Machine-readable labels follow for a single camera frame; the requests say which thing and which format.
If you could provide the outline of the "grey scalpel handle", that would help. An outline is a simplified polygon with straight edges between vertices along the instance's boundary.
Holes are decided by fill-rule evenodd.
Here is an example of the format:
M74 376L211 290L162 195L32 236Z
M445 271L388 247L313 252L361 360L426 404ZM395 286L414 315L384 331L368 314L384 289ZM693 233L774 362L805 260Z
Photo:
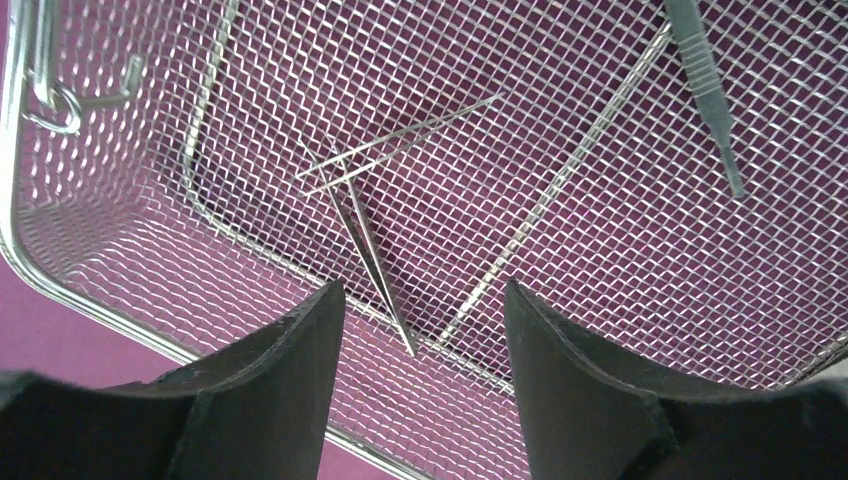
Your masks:
M719 149L732 196L741 199L746 192L731 145L733 120L700 9L691 0L663 4L699 115Z

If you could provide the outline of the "steel instrument tray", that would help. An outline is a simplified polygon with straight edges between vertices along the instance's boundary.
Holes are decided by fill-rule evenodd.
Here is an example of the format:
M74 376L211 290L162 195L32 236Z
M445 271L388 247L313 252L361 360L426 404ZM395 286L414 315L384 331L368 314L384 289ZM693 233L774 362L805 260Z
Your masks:
M847 5L695 1L732 196L662 1L5 1L1 252L186 364L342 281L328 439L403 479L526 479L510 278L657 363L778 390L847 356ZM354 178L319 158L504 92Z

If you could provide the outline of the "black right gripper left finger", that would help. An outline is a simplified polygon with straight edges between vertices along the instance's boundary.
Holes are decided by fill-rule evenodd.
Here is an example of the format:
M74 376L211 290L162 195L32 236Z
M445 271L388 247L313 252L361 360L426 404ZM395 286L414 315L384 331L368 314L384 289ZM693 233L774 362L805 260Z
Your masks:
M148 382L1 375L5 479L313 479L345 319L332 281L277 320Z

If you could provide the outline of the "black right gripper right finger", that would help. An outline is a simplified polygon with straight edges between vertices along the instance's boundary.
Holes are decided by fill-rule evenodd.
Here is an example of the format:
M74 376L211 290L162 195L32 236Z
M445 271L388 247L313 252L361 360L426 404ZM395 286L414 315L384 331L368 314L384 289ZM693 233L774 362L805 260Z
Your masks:
M535 479L843 479L847 382L755 391L686 374L566 318L516 281L504 320Z

